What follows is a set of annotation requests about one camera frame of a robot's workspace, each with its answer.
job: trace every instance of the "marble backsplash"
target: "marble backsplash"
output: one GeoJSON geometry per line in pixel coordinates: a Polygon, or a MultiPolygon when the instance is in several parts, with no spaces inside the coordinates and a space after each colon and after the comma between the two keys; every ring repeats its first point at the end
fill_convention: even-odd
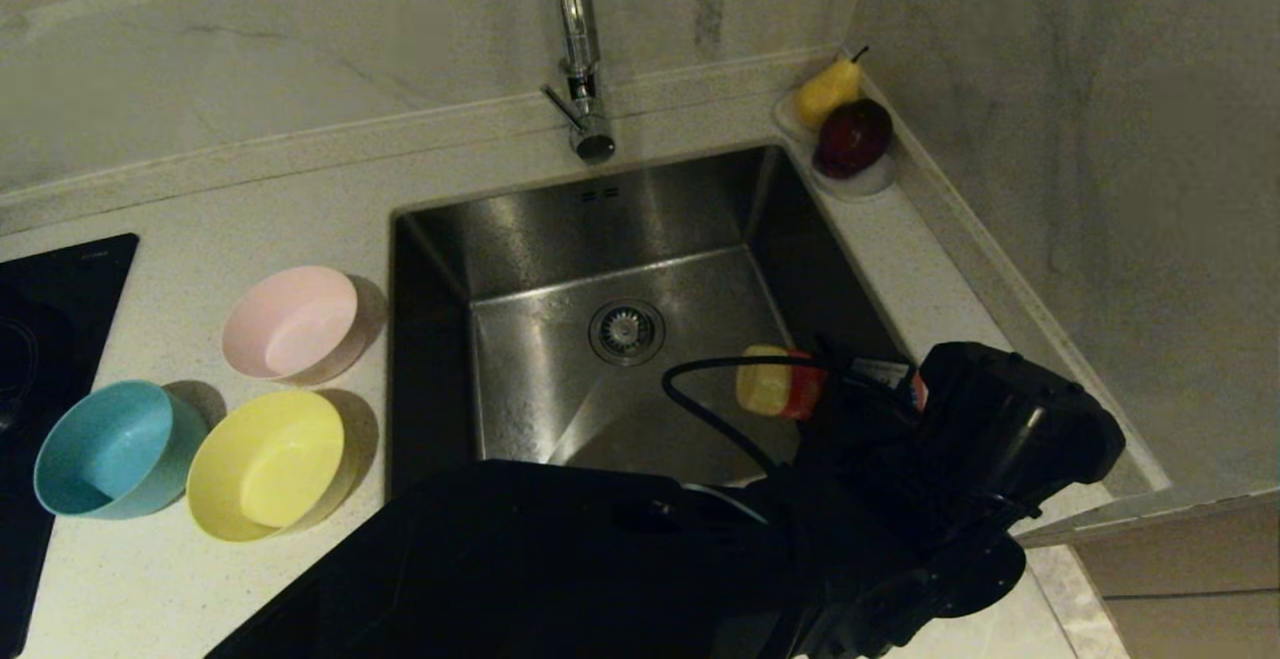
{"type": "Polygon", "coordinates": [[[1174,489],[1275,486],[1280,4],[860,0],[850,44],[1174,489]]]}
{"type": "MultiPolygon", "coordinates": [[[[604,82],[833,45],[854,4],[595,0],[604,82]]],[[[4,6],[0,189],[558,82],[556,0],[4,6]]]]}

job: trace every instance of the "stainless steel sink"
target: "stainless steel sink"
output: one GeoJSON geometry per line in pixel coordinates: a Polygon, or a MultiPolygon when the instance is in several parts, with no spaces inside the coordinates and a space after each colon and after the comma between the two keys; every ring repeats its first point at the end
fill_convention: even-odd
{"type": "MultiPolygon", "coordinates": [[[[393,495],[476,458],[748,479],[664,369],[756,343],[900,356],[777,147],[399,212],[392,261],[393,495]]],[[[796,427],[737,408],[732,369],[681,386],[791,456],[796,427]]]]}

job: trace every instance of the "red apple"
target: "red apple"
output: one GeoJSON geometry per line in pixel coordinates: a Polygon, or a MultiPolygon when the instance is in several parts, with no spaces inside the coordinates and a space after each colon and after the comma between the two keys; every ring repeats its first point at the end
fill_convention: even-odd
{"type": "Polygon", "coordinates": [[[831,179],[850,179],[882,157],[892,138],[887,109],[869,99],[841,104],[822,122],[813,166],[831,179]]]}

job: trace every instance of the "pear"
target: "pear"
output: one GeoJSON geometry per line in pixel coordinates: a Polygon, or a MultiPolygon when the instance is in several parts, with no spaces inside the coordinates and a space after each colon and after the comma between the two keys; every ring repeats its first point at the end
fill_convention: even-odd
{"type": "Polygon", "coordinates": [[[818,72],[813,79],[804,82],[795,93],[796,118],[801,125],[818,131],[822,122],[841,104],[858,99],[863,84],[863,67],[858,59],[869,47],[863,47],[854,58],[840,58],[831,67],[818,72]]]}

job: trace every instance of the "yellow bowl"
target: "yellow bowl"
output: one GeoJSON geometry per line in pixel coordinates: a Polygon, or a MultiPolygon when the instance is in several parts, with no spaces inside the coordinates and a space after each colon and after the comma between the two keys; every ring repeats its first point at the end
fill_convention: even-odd
{"type": "Polygon", "coordinates": [[[224,418],[187,475],[187,503],[210,536],[253,541],[319,522],[346,498],[342,417],[324,395],[260,395],[224,418]]]}

